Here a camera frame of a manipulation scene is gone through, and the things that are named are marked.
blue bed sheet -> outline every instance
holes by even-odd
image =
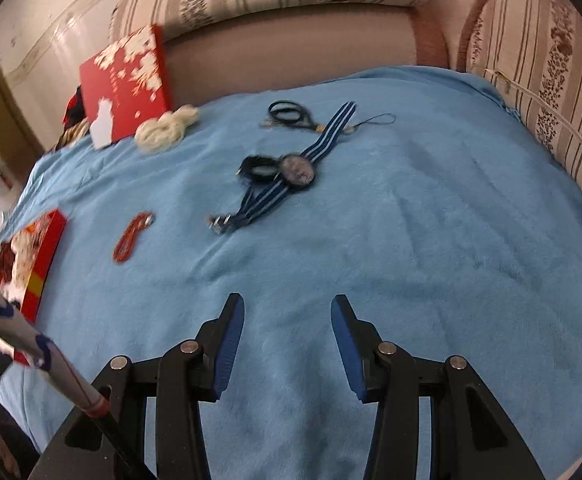
[[[397,120],[341,137],[310,190],[219,237],[205,217],[239,208],[242,158],[315,139],[258,126],[281,98],[321,122],[348,100],[355,121]],[[69,221],[37,326],[89,379],[117,354],[162,355],[230,292],[244,297],[229,387],[201,408],[215,479],[362,478],[375,405],[346,382],[329,318],[340,293],[412,355],[464,355],[547,478],[582,454],[582,195],[480,78],[381,68],[235,95],[203,106],[159,155],[132,139],[95,152],[83,139],[38,162],[4,235],[55,207]],[[144,210],[155,224],[114,264]],[[23,367],[3,378],[0,400],[39,449],[70,409]],[[421,478],[428,439],[422,428]]]

red cord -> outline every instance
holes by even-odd
[[[131,257],[138,233],[144,231],[151,225],[153,218],[153,213],[144,211],[131,220],[129,227],[126,228],[126,231],[124,231],[124,234],[116,245],[116,249],[113,251],[113,260],[116,263],[122,264]]]

metal screw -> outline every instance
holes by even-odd
[[[113,359],[111,359],[111,368],[113,368],[113,370],[121,370],[126,366],[128,362],[129,359],[127,359],[123,355],[113,357]]]
[[[397,346],[395,343],[391,343],[390,341],[382,341],[378,346],[377,349],[380,351],[380,354],[384,355],[393,355],[395,352],[398,351]]]
[[[198,348],[200,348],[200,345],[193,339],[188,339],[180,345],[180,351],[185,354],[192,354],[193,352],[196,352]]]
[[[449,359],[449,364],[456,370],[464,370],[466,368],[467,362],[461,355],[454,355]]]

white cable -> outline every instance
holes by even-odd
[[[195,123],[197,118],[197,108],[191,105],[164,112],[159,119],[149,119],[138,126],[135,145],[143,153],[164,152],[181,142],[186,127]]]

black and red object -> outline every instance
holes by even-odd
[[[239,294],[230,294],[220,316],[205,322],[195,339],[147,361],[133,363],[126,356],[111,359],[93,381],[108,399],[110,420],[95,420],[74,408],[29,480],[141,478],[143,472],[130,469],[129,461],[120,460],[119,455],[126,453],[128,443],[135,461],[144,463],[148,397],[156,397],[160,480],[210,480],[198,402],[215,402],[228,386],[243,325],[244,301]]]
[[[364,480],[414,480],[419,397],[431,399],[431,480],[544,480],[533,455],[468,361],[412,357],[360,321],[340,294],[331,322],[348,384],[378,409]]]

